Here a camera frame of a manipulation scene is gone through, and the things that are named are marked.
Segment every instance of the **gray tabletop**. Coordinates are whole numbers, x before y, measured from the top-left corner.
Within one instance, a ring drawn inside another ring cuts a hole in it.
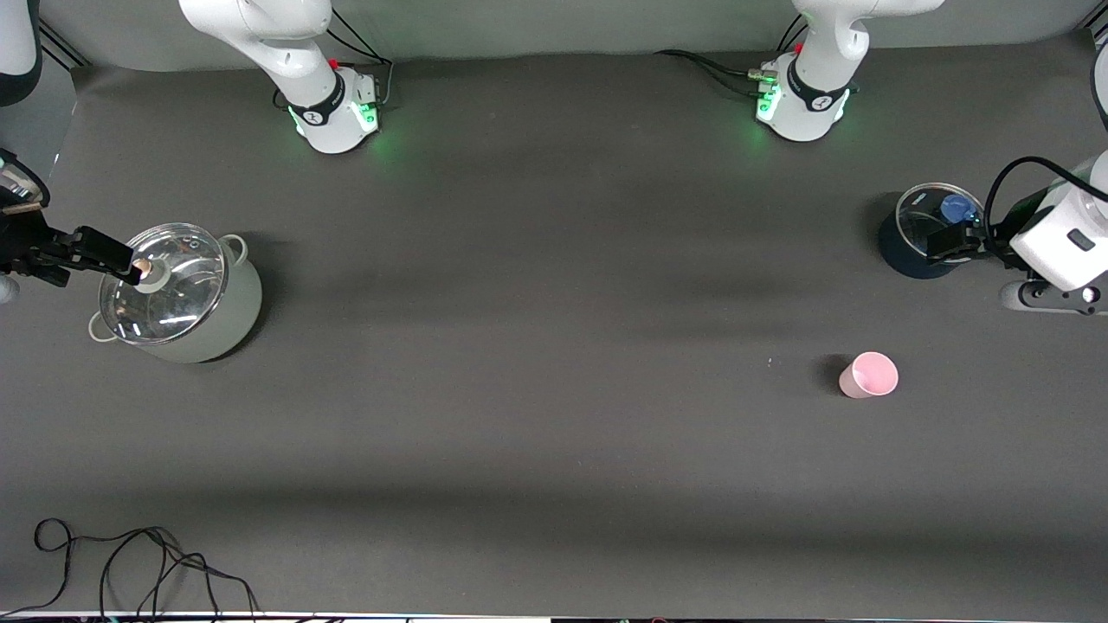
[[[909,186],[1099,153],[1091,59],[1087,34],[876,50],[813,144],[673,58],[406,63],[338,156],[260,72],[84,74],[52,224],[239,233],[266,306],[182,366],[89,340],[95,276],[24,280],[0,603],[52,593],[31,531],[59,515],[164,524],[267,610],[1104,621],[1105,321],[874,251]],[[900,389],[843,398],[870,349]],[[95,607],[106,552],[58,607]],[[111,603],[156,562],[121,559]],[[207,609],[195,578],[168,605]]]

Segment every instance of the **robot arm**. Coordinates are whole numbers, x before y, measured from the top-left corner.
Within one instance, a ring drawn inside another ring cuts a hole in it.
[[[327,31],[330,0],[179,0],[196,30],[258,64],[289,102],[297,132],[317,151],[356,147],[378,129],[377,84],[332,68],[312,37]]]
[[[257,63],[289,103],[310,106],[335,89],[336,74],[311,41],[331,22],[329,0],[181,0],[181,10],[193,28]]]
[[[39,0],[0,2],[0,106],[31,94],[42,73]]]
[[[1108,54],[1101,49],[1092,68],[1094,101],[1108,127]],[[1034,163],[1058,177],[1017,202],[997,224],[993,204],[1004,180],[1022,164]],[[1038,156],[1009,163],[989,190],[984,223],[957,232],[929,255],[942,257],[955,246],[971,256],[992,255],[1027,278],[1001,292],[1005,307],[1034,312],[1106,314],[1097,307],[1108,289],[1108,151],[1073,171]]]
[[[14,154],[0,150],[0,275],[18,273],[64,287],[70,270],[94,270],[138,283],[131,247],[92,227],[72,234],[50,227],[42,215],[49,203],[42,181]],[[3,280],[0,302],[18,290],[13,284]]]
[[[848,84],[870,50],[868,18],[914,16],[937,9],[943,0],[792,0],[808,20],[800,53],[786,52],[762,64],[784,76],[757,119],[781,136],[814,141],[842,116]]]

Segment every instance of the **pink cup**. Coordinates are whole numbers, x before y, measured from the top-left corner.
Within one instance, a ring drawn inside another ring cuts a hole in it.
[[[880,353],[862,353],[839,375],[839,387],[851,398],[886,396],[897,381],[896,364]]]

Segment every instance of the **cooking pot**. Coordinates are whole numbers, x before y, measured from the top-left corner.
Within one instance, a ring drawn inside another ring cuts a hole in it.
[[[142,280],[131,286],[101,279],[100,312],[89,319],[92,339],[120,340],[168,361],[196,364],[230,350],[254,326],[261,282],[240,236],[217,239],[196,225],[170,223],[138,234],[127,246],[135,251],[132,264],[142,269]]]

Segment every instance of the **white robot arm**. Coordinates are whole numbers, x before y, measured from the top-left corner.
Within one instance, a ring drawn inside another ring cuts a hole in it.
[[[1092,94],[1108,127],[1108,54],[1104,49],[1094,64]],[[998,191],[1024,164],[1046,167],[1057,177],[1016,202],[994,223]],[[1108,151],[1074,170],[1040,156],[1014,160],[993,182],[979,218],[947,223],[926,236],[929,265],[977,257],[997,257],[1005,266],[1026,274],[1001,290],[1004,307],[1108,314],[1108,308],[1099,305],[1108,290]],[[914,269],[905,270],[899,264],[900,259],[890,262],[901,273],[916,276]]]
[[[27,98],[39,83],[39,0],[0,1],[0,106]]]
[[[763,63],[779,85],[760,102],[757,119],[798,142],[820,139],[842,116],[848,85],[870,50],[861,20],[914,16],[937,9],[943,0],[792,0],[808,20],[808,39],[798,54],[786,52]]]
[[[378,129],[377,84],[332,69],[311,38],[327,31],[330,0],[179,0],[196,30],[258,64],[289,102],[297,131],[317,151],[352,150]]]

